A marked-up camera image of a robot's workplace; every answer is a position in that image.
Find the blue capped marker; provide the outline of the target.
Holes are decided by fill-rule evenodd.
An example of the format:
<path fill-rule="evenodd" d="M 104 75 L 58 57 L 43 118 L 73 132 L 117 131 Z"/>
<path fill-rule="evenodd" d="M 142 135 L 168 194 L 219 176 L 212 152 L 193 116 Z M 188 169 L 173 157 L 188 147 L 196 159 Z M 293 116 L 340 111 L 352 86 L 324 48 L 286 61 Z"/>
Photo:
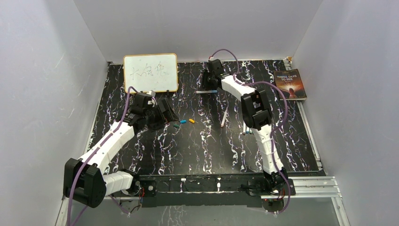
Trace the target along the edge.
<path fill-rule="evenodd" d="M 195 91 L 196 94 L 212 94 L 217 93 L 217 90 L 197 90 Z"/>

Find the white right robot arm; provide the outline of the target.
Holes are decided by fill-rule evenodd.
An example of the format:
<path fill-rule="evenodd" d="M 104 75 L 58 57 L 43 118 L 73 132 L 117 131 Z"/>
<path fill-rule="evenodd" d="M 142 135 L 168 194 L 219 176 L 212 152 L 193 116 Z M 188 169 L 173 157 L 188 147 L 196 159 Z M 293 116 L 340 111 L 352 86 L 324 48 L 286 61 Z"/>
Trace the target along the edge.
<path fill-rule="evenodd" d="M 252 88 L 227 73 L 219 59 L 207 62 L 201 87 L 205 90 L 219 88 L 240 101 L 243 121 L 252 130 L 263 160 L 264 191 L 277 195 L 283 190 L 288 175 L 274 149 L 271 137 L 272 109 L 267 92 Z"/>

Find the pink capped marker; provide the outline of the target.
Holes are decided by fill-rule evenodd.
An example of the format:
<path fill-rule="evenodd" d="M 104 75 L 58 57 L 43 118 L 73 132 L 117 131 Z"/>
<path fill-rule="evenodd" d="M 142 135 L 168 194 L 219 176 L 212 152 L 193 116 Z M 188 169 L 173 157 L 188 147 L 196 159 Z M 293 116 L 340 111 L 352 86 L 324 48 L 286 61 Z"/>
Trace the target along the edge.
<path fill-rule="evenodd" d="M 243 123 L 243 125 L 242 125 L 242 134 L 243 135 L 247 134 L 247 126 L 245 123 Z"/>

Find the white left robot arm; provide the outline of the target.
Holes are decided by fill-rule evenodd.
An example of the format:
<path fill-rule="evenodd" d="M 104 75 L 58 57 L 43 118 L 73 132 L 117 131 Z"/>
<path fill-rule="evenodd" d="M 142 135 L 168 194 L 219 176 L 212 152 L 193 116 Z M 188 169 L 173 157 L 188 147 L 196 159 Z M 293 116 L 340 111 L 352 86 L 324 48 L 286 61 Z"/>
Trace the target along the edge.
<path fill-rule="evenodd" d="M 91 208 L 103 199 L 124 191 L 129 196 L 140 192 L 138 175 L 127 169 L 106 174 L 105 170 L 122 147 L 143 129 L 155 131 L 179 121 L 166 98 L 156 102 L 152 95 L 137 93 L 127 102 L 122 117 L 87 153 L 70 158 L 64 167 L 64 196 Z"/>

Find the yellow capped marker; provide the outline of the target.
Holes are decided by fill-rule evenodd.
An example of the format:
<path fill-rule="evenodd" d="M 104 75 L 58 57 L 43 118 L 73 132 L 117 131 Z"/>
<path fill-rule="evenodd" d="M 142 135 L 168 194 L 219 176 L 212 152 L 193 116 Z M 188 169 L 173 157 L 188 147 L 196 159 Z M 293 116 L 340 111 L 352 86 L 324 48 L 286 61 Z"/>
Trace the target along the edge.
<path fill-rule="evenodd" d="M 222 121 L 221 121 L 221 128 L 223 128 L 226 124 L 226 120 L 227 120 L 227 116 L 228 116 L 228 109 L 226 109 L 224 111 L 223 117 L 222 117 Z"/>

